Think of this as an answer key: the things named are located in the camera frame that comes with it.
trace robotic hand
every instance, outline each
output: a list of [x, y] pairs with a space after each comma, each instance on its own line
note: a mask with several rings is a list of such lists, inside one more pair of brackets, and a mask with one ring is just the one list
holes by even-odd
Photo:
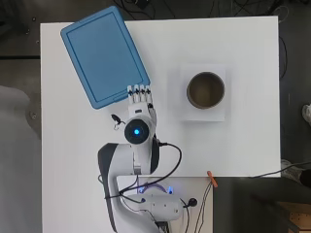
[[137, 209], [148, 210], [155, 216], [151, 219], [131, 212], [121, 202], [124, 196], [119, 191], [117, 176], [150, 175], [157, 168], [159, 158], [156, 111], [150, 88], [135, 85], [134, 89], [129, 86], [127, 90], [129, 120], [124, 128], [124, 136], [129, 144], [109, 143], [98, 152], [108, 214], [115, 232], [158, 233], [162, 231], [155, 221], [179, 218], [183, 205], [174, 195], [131, 195], [131, 200], [138, 203]]
[[135, 175], [150, 175], [158, 163], [156, 110], [150, 87], [136, 84], [127, 87], [129, 120], [124, 136], [134, 150]]

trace white table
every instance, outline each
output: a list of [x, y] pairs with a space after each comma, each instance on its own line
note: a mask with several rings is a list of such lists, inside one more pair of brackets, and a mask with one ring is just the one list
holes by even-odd
[[[108, 142], [125, 143], [110, 114], [125, 118], [127, 101], [99, 111], [90, 106], [60, 38], [68, 24], [41, 25], [44, 233], [112, 232], [96, 180], [97, 152]], [[152, 81], [156, 134], [184, 152], [174, 176], [203, 177], [211, 170], [215, 176], [245, 177], [280, 168], [277, 17], [126, 25]], [[226, 65], [225, 122], [167, 120], [167, 77], [178, 78], [185, 62]], [[155, 176], [170, 171], [177, 158], [173, 149], [161, 150]], [[192, 183], [204, 188], [199, 181]], [[185, 183], [180, 194], [199, 197], [201, 192]], [[211, 224], [206, 227], [211, 232]]]

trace blue tray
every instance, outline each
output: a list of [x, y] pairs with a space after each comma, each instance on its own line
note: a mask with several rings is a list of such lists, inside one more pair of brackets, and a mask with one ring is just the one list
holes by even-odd
[[150, 80], [116, 7], [61, 30], [91, 106], [100, 109], [127, 97], [127, 86]]

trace gray floor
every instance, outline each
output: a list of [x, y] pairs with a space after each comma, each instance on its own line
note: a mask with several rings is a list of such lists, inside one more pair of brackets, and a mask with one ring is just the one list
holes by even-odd
[[[266, 11], [271, 1], [250, 5], [248, 10]], [[153, 0], [157, 19], [172, 18], [163, 0]], [[177, 18], [207, 17], [212, 0], [167, 0]], [[113, 5], [109, 0], [28, 0], [18, 3], [29, 34], [10, 32], [0, 36], [0, 56], [39, 55], [40, 22], [75, 21]], [[311, 102], [311, 6], [287, 2], [290, 14], [280, 23], [280, 35], [288, 50], [288, 71], [280, 81], [281, 152], [292, 162], [311, 160], [311, 127], [302, 119], [303, 104]], [[152, 8], [146, 10], [150, 15]], [[124, 19], [131, 17], [123, 13]], [[212, 17], [231, 16], [229, 0], [216, 1]], [[244, 11], [240, 16], [247, 16]], [[280, 66], [284, 63], [284, 48], [280, 47]], [[27, 119], [37, 134], [41, 135], [40, 114], [40, 60], [0, 60], [0, 85], [23, 90], [31, 100]], [[220, 187], [214, 195], [214, 232], [288, 232], [252, 196], [311, 203], [311, 189], [284, 179], [218, 179]]]

